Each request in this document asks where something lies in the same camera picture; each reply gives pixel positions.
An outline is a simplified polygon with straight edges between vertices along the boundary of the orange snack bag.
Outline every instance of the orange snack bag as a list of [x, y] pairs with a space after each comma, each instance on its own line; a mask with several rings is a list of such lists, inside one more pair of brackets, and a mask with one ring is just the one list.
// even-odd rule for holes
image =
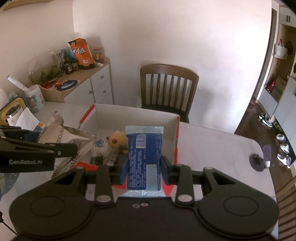
[[69, 42], [69, 45], [80, 69], [93, 69], [95, 67], [85, 39], [75, 39]]

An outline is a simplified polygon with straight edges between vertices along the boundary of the shoe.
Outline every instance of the shoe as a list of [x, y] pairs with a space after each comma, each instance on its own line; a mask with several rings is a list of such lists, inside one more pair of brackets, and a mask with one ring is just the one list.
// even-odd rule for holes
[[291, 166], [291, 157], [289, 157], [288, 155], [286, 156], [281, 156], [280, 154], [277, 154], [277, 158], [279, 159], [279, 161], [281, 163], [283, 163], [285, 166], [287, 166], [287, 168], [290, 168]]
[[268, 127], [272, 127], [272, 123], [270, 122], [270, 119], [268, 117], [262, 118], [262, 122]]
[[281, 148], [281, 150], [283, 152], [285, 152], [286, 154], [289, 154], [290, 152], [290, 148], [289, 148], [289, 145], [287, 143], [285, 144], [280, 144], [279, 147]]
[[289, 157], [289, 156], [287, 155], [287, 156], [286, 156], [286, 160], [287, 160], [287, 168], [290, 169], [291, 162], [292, 162], [291, 157]]
[[266, 113], [260, 113], [259, 114], [259, 119], [262, 120], [263, 118], [267, 117]]
[[280, 142], [285, 142], [286, 138], [283, 134], [277, 134], [276, 138], [280, 141]]
[[279, 124], [274, 124], [274, 123], [273, 123], [273, 125], [274, 125], [274, 127], [275, 127], [277, 130], [279, 130], [280, 132], [283, 132], [283, 129], [281, 128], [281, 126], [280, 126]]
[[283, 163], [285, 166], [287, 165], [287, 159], [286, 159], [285, 156], [281, 156], [280, 154], [277, 154], [276, 157], [277, 157], [277, 158], [279, 159], [279, 161], [280, 161], [281, 163]]

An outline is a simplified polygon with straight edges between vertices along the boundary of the snack wrapper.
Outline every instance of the snack wrapper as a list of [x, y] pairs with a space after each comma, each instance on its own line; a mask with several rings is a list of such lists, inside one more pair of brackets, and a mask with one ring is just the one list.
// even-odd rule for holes
[[96, 135], [63, 126], [63, 123], [63, 118], [55, 112], [38, 137], [38, 143], [75, 143], [78, 146], [76, 157], [56, 158], [52, 178], [72, 169], [93, 147], [96, 140]]
[[77, 60], [80, 69], [93, 69], [95, 67], [93, 58], [85, 39], [75, 39], [69, 42], [74, 58]]
[[128, 190], [150, 196], [161, 189], [162, 126], [126, 126], [128, 137]]

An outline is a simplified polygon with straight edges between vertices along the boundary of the barcode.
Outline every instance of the barcode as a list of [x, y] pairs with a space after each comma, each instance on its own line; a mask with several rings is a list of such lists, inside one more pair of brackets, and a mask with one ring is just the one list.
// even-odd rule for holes
[[146, 148], [146, 135], [137, 136], [136, 148]]

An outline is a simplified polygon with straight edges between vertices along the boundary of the bottle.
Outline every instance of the bottle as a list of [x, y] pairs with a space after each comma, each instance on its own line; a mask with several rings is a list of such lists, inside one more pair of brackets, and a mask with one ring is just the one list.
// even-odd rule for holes
[[71, 74], [73, 72], [71, 63], [64, 62], [64, 69], [66, 71], [66, 74]]
[[77, 61], [72, 62], [72, 69], [73, 69], [73, 71], [77, 71], [77, 70], [79, 70], [79, 67], [78, 67], [78, 63], [77, 63]]
[[94, 49], [94, 60], [96, 62], [99, 62], [99, 63], [103, 63], [104, 61], [104, 58], [103, 58], [103, 51], [102, 51], [102, 48], [95, 48]]

